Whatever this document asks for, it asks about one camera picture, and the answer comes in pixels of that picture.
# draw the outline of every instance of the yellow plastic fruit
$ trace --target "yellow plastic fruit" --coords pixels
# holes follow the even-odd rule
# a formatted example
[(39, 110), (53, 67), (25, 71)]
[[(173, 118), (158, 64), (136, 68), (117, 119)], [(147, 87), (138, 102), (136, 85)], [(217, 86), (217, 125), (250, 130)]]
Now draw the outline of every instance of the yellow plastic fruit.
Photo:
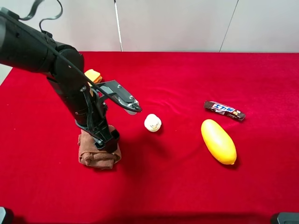
[(210, 153), (221, 163), (234, 164), (237, 159), (235, 145), (230, 136), (215, 121), (208, 119), (201, 125), (201, 134)]

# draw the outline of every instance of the candy bar wrapper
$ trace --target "candy bar wrapper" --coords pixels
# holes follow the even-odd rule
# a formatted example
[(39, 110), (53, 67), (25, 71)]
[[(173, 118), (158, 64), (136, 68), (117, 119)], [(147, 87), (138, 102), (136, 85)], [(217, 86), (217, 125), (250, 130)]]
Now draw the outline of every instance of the candy bar wrapper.
[(214, 111), (216, 113), (227, 115), (229, 117), (232, 117), (238, 121), (242, 121), (245, 118), (245, 114), (242, 113), (239, 110), (236, 110), (235, 108), (231, 106), (227, 106), (224, 104), (220, 104), (214, 101), (206, 101), (204, 104), (204, 108), (209, 109), (211, 111)]

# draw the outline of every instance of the white toy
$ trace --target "white toy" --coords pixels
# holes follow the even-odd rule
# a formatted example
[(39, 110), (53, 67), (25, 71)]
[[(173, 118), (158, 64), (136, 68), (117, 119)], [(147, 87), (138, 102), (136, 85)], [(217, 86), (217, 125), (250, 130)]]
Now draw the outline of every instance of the white toy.
[(144, 121), (144, 126), (150, 132), (158, 131), (160, 129), (161, 125), (162, 125), (162, 122), (161, 122), (160, 118), (152, 113), (149, 114)]

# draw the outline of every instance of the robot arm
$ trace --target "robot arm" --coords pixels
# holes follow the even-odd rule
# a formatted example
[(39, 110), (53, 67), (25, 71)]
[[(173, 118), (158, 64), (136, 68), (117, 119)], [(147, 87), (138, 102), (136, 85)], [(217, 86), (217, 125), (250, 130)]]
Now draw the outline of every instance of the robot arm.
[(104, 101), (109, 98), (130, 113), (141, 112), (138, 101), (116, 81), (94, 84), (84, 75), (84, 58), (75, 48), (18, 20), (19, 15), (1, 8), (0, 63), (45, 74), (76, 124), (93, 136), (96, 147), (114, 152), (119, 133), (109, 132)]

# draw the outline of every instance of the folded cloth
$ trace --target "folded cloth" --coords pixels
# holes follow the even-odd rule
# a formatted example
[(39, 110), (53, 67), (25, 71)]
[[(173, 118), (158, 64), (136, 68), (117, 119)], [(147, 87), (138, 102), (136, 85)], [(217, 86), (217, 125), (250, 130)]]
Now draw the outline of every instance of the folded cloth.
[[(115, 128), (109, 125), (109, 131), (112, 132)], [(94, 145), (95, 140), (86, 131), (81, 130), (78, 138), (79, 145), (79, 162), (95, 168), (112, 169), (113, 164), (121, 159), (121, 151), (117, 144), (117, 150), (113, 153), (100, 151)]]

